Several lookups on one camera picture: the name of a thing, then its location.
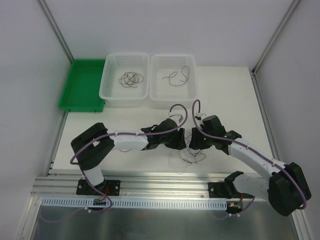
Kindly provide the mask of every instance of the green container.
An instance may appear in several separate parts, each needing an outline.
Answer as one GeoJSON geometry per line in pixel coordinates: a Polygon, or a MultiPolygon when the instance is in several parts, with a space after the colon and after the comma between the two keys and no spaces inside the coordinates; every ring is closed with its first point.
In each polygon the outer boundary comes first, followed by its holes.
{"type": "Polygon", "coordinates": [[[105,101],[99,97],[104,59],[76,59],[66,80],[59,108],[67,112],[102,112],[105,101]]]}

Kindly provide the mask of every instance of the table surface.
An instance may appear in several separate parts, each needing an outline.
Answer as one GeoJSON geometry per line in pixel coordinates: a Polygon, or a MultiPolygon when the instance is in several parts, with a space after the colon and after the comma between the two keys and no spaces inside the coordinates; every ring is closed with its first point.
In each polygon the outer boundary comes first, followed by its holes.
{"type": "MultiPolygon", "coordinates": [[[[227,131],[234,130],[247,139],[262,153],[271,156],[265,126],[254,91],[250,72],[246,67],[197,66],[199,99],[201,112],[217,115],[227,131]]],[[[140,107],[105,107],[100,113],[71,112],[67,116],[53,170],[74,170],[70,165],[74,152],[71,141],[93,124],[102,122],[108,129],[136,131],[159,124],[168,117],[168,110],[152,108],[151,100],[145,100],[140,107]]],[[[183,110],[174,109],[177,113],[183,110]]],[[[185,132],[194,126],[189,117],[184,125],[185,132]]],[[[108,172],[147,173],[232,173],[255,171],[240,160],[228,156],[215,147],[203,151],[206,159],[188,164],[181,160],[179,151],[159,146],[148,151],[111,151],[101,163],[101,169],[108,172]]]]}

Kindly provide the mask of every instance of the white wall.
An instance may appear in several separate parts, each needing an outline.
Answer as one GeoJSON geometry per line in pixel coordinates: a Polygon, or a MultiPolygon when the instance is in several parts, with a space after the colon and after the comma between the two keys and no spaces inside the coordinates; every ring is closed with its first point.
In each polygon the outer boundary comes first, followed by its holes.
{"type": "Polygon", "coordinates": [[[306,209],[320,239],[320,1],[303,0],[257,78],[281,157],[304,172],[306,209]]]}
{"type": "Polygon", "coordinates": [[[0,2],[0,239],[14,239],[49,160],[70,64],[35,0],[0,2]]]}
{"type": "Polygon", "coordinates": [[[253,68],[292,0],[46,0],[75,58],[189,53],[253,68]]]}

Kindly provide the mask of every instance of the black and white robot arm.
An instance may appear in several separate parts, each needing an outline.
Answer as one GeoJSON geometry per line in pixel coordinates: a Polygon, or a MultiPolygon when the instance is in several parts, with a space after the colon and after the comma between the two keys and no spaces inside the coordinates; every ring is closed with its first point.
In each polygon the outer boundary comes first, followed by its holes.
{"type": "Polygon", "coordinates": [[[159,125],[155,124],[134,132],[117,132],[107,129],[101,122],[96,123],[72,140],[71,147],[74,153],[80,153],[76,156],[78,163],[71,164],[79,165],[87,180],[99,191],[104,192],[105,179],[100,163],[110,151],[126,149],[145,151],[155,149],[160,144],[171,149],[184,149],[186,148],[184,128],[171,131],[177,128],[182,121],[181,114],[169,112],[169,118],[159,125]],[[99,140],[86,146],[94,139],[99,140]]]}
{"type": "Polygon", "coordinates": [[[254,169],[262,178],[252,177],[240,171],[229,175],[224,181],[224,187],[214,189],[214,193],[223,198],[232,198],[238,193],[250,194],[270,202],[272,207],[281,215],[288,216],[303,203],[303,198],[293,182],[275,166],[283,168],[297,183],[306,200],[311,198],[311,192],[302,169],[294,162],[285,164],[270,157],[270,162],[254,153],[252,144],[242,138],[240,134],[231,130],[226,132],[219,118],[215,115],[198,114],[195,117],[198,126],[211,138],[203,135],[196,127],[192,129],[192,139],[189,147],[194,150],[208,149],[215,146],[227,155],[233,156],[254,169]],[[224,140],[231,139],[238,143],[224,140]]]}

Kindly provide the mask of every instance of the perforated basket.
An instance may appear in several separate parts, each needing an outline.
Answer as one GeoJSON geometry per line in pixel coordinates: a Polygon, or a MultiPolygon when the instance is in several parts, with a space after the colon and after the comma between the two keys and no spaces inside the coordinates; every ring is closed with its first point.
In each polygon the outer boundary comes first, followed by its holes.
{"type": "Polygon", "coordinates": [[[153,55],[150,64],[150,98],[159,107],[168,108],[181,103],[190,108],[198,98],[195,67],[195,58],[189,54],[153,55]]]}
{"type": "Polygon", "coordinates": [[[138,106],[149,92],[150,57],[145,53],[111,53],[104,63],[99,96],[116,107],[138,106]],[[143,81],[128,87],[119,83],[126,72],[143,76],[143,81]]]}

